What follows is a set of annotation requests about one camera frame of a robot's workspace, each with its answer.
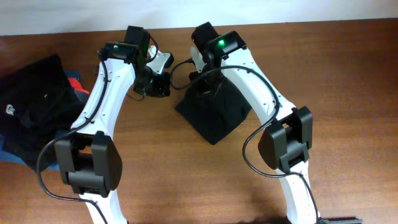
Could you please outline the black polo shirt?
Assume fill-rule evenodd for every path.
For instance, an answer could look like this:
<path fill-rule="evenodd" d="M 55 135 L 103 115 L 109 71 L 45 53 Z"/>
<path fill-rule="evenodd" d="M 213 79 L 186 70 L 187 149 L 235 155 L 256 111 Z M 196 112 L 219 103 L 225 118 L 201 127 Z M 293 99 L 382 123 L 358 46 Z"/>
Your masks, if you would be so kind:
<path fill-rule="evenodd" d="M 190 98 L 187 90 L 175 109 L 206 141 L 215 145 L 247 118 L 252 107 L 225 78 L 215 98 Z"/>

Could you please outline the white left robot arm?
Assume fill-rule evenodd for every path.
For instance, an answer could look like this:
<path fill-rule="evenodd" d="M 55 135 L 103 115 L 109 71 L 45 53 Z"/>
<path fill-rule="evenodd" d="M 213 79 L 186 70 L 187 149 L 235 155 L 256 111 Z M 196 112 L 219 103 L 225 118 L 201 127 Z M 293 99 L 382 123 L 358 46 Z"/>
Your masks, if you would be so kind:
<path fill-rule="evenodd" d="M 129 26 L 122 42 L 108 42 L 98 52 L 99 71 L 88 101 L 68 133 L 53 144 L 64 184 L 86 204 L 93 223 L 127 223 L 117 187 L 123 162 L 113 142 L 114 127 L 129 90 L 142 97 L 170 95 L 164 69 L 174 58 L 150 45 L 142 27 Z"/>

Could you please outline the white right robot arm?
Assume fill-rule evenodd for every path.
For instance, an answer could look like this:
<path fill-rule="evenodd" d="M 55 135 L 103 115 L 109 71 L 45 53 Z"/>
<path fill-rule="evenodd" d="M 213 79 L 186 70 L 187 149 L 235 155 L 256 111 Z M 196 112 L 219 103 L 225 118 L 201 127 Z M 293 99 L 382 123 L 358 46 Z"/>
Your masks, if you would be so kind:
<path fill-rule="evenodd" d="M 210 22 L 195 28 L 191 38 L 208 70 L 220 72 L 242 94 L 261 126 L 243 143 L 261 134 L 257 145 L 262 160 L 279 179 L 291 223 L 319 223 L 320 214 L 308 178 L 309 150 L 312 147 L 313 115 L 297 108 L 269 81 L 236 31 L 220 35 Z"/>

